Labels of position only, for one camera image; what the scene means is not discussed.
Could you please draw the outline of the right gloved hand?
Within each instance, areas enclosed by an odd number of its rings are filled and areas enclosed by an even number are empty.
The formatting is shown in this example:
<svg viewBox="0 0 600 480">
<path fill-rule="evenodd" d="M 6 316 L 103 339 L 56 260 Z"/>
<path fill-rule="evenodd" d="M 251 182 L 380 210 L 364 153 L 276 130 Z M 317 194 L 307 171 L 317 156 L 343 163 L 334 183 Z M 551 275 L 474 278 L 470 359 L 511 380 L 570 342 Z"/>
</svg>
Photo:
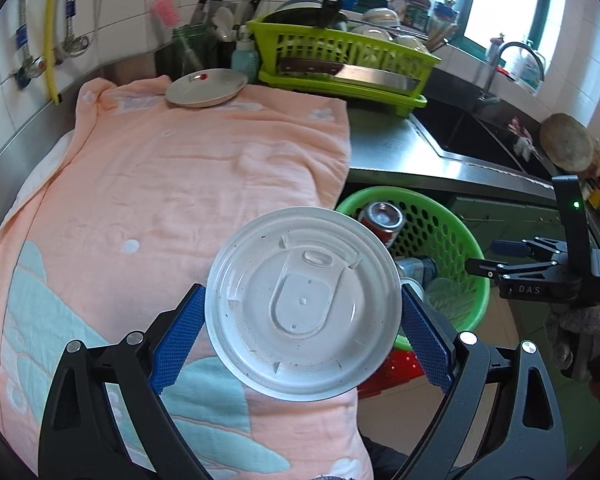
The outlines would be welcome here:
<svg viewBox="0 0 600 480">
<path fill-rule="evenodd" d="M 550 311 L 545 333 L 553 360 L 562 374 L 577 380 L 600 381 L 600 304 Z"/>
</svg>

